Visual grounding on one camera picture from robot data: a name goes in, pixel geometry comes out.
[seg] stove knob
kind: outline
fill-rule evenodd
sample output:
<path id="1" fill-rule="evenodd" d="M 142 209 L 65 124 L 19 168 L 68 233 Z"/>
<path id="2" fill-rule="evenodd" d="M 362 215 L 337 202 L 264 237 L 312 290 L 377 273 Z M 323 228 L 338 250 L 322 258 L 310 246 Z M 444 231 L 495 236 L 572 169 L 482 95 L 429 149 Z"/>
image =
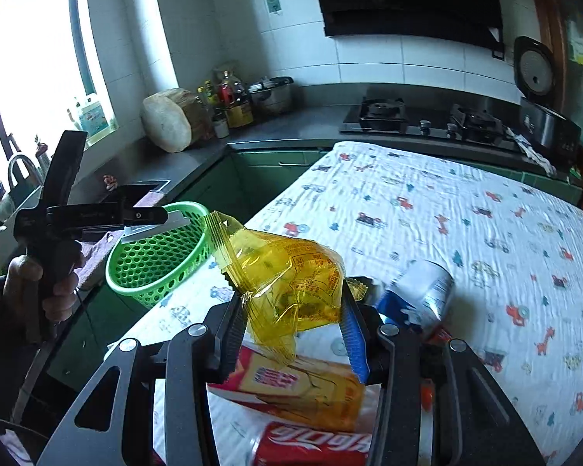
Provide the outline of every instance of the stove knob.
<path id="1" fill-rule="evenodd" d="M 457 138 L 457 126 L 452 122 L 447 124 L 447 136 L 450 139 Z"/>
<path id="2" fill-rule="evenodd" d="M 429 136 L 429 127 L 431 126 L 430 121 L 419 121 L 419 129 L 421 130 L 421 135 Z"/>

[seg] snack wrapper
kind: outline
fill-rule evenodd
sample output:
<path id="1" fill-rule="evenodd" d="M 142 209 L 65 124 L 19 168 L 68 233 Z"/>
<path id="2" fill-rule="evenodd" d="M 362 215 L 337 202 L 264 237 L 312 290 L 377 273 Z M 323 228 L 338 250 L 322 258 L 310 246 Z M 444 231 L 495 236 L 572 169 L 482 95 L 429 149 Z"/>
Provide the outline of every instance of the snack wrapper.
<path id="1" fill-rule="evenodd" d="M 294 361 L 296 332 L 339 322 L 344 266 L 336 252 L 249 230 L 220 212 L 202 222 L 216 263 L 243 295 L 250 335 L 280 363 Z M 357 298 L 363 288 L 356 284 Z"/>
<path id="2" fill-rule="evenodd" d="M 243 345 L 236 370 L 209 391 L 313 428 L 353 431 L 365 387 L 350 366 L 298 356 L 290 366 Z"/>

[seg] coca-cola logo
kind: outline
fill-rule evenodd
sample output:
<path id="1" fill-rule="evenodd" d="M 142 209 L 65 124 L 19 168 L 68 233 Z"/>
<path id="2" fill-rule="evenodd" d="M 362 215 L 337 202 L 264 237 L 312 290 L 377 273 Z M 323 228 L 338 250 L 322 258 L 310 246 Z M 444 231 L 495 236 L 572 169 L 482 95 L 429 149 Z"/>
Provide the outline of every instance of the coca-cola logo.
<path id="1" fill-rule="evenodd" d="M 261 367 L 255 373 L 255 382 L 270 387 L 278 387 L 281 389 L 291 389 L 294 387 L 298 377 L 291 373 L 279 372 L 271 368 Z"/>
<path id="2" fill-rule="evenodd" d="M 361 452 L 367 454 L 371 446 L 370 434 L 330 433 L 314 429 L 279 426 L 269 429 L 268 440 L 277 445 L 302 447 L 307 450 L 331 450 L 333 452 Z"/>

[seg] red soda can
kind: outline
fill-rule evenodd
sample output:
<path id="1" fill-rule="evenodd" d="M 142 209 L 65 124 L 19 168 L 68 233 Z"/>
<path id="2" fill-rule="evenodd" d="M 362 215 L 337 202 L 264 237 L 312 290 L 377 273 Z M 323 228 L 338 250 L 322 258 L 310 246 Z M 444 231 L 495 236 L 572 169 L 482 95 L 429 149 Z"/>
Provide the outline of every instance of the red soda can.
<path id="1" fill-rule="evenodd" d="M 370 434 L 272 422 L 253 441 L 248 466 L 364 466 L 370 446 Z"/>

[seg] kitchen counter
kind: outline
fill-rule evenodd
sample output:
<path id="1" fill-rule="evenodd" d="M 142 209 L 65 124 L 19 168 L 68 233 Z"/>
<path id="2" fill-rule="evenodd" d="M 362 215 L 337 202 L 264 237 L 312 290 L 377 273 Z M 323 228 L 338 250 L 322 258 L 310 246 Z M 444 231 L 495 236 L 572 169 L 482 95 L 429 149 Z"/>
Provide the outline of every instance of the kitchen counter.
<path id="1" fill-rule="evenodd" d="M 345 105 L 305 108 L 243 130 L 232 130 L 227 138 L 202 141 L 195 147 L 173 154 L 162 151 L 148 138 L 142 138 L 79 182 L 73 188 L 70 202 L 85 203 L 100 200 L 106 194 L 103 175 L 111 174 L 117 178 L 119 184 L 168 180 L 168 184 L 160 190 L 162 194 L 153 201 L 150 198 L 148 203 L 148 205 L 165 204 L 172 202 L 229 152 L 292 148 L 330 149 L 335 143 L 344 140 L 364 141 L 454 160 L 479 160 L 487 164 L 544 175 L 543 169 L 525 155 L 506 153 L 486 146 L 477 146 L 475 152 L 471 153 L 466 147 L 459 148 L 450 145 L 448 141 L 438 139 L 399 134 L 339 133 L 339 127 L 349 110 L 350 107 Z M 565 180 L 566 175 L 560 175 L 558 178 Z M 582 186 L 580 181 L 573 177 L 570 177 L 570 182 Z M 106 246 L 100 251 L 98 244 L 95 247 L 94 261 L 91 260 L 81 270 L 82 288 L 90 289 L 103 275 L 99 267 L 103 264 L 104 255 L 112 249 L 113 243 L 106 242 Z"/>

